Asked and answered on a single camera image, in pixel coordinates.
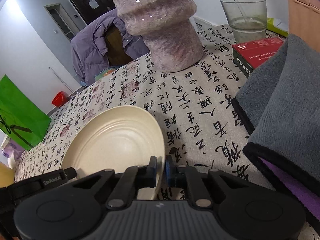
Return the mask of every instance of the red and black box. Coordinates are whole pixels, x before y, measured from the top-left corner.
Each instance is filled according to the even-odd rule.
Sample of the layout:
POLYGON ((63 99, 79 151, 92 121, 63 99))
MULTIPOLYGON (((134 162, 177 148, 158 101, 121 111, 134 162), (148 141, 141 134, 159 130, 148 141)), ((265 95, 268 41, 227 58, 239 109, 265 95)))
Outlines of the red and black box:
POLYGON ((233 61, 248 78, 250 74, 281 47, 280 38, 267 38, 232 45, 233 61))

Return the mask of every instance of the clear straw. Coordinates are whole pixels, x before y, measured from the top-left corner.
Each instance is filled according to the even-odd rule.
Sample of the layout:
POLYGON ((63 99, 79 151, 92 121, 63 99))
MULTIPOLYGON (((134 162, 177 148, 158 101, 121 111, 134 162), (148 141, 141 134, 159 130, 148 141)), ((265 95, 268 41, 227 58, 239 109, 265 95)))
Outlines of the clear straw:
POLYGON ((244 18, 244 21, 245 21, 245 22, 248 22, 249 19, 248 19, 247 15, 245 14, 245 12, 244 12, 241 4, 239 3, 239 1, 238 1, 238 0, 234 0, 234 1, 235 1, 235 3, 237 4, 237 6, 238 6, 238 8, 239 8, 239 10, 240 10, 240 12, 241 12, 241 14, 242 14, 242 16, 243 16, 243 18, 244 18))

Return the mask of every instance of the table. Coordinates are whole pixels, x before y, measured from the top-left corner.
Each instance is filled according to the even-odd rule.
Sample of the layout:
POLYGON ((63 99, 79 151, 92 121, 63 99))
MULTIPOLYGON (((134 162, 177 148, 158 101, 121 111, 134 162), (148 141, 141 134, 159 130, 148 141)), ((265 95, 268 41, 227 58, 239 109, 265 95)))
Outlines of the table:
MULTIPOLYGON (((15 181, 60 168, 79 130, 97 114, 120 105, 144 108, 158 121, 166 154, 201 172, 217 168, 273 188, 243 155, 249 137, 231 105, 246 77, 233 63, 234 37, 228 25, 198 32, 204 56, 177 73, 161 73, 146 54, 78 93, 55 112, 42 143, 17 163, 15 181)), ((268 32, 268 37, 276 34, 268 32)), ((183 191, 162 184, 159 199, 183 199, 183 191)), ((306 223, 299 240, 318 239, 306 223)))

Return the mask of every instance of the pink textured vase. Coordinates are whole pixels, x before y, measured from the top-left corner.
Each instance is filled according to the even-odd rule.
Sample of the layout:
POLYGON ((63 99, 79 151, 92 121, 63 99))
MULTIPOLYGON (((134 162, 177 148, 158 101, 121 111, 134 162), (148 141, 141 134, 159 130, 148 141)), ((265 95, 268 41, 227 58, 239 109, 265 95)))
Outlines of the pink textured vase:
POLYGON ((113 0, 131 35, 142 35, 155 66, 177 72, 203 55, 201 42, 189 18, 197 6, 193 0, 113 0))

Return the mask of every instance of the green gift bag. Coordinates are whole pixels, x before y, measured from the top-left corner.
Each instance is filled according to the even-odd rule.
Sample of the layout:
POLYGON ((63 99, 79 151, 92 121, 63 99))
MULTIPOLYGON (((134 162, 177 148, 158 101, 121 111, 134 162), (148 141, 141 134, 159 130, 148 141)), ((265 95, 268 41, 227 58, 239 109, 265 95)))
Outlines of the green gift bag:
POLYGON ((10 138, 31 150, 43 140, 50 121, 6 75, 0 80, 0 129, 10 138))

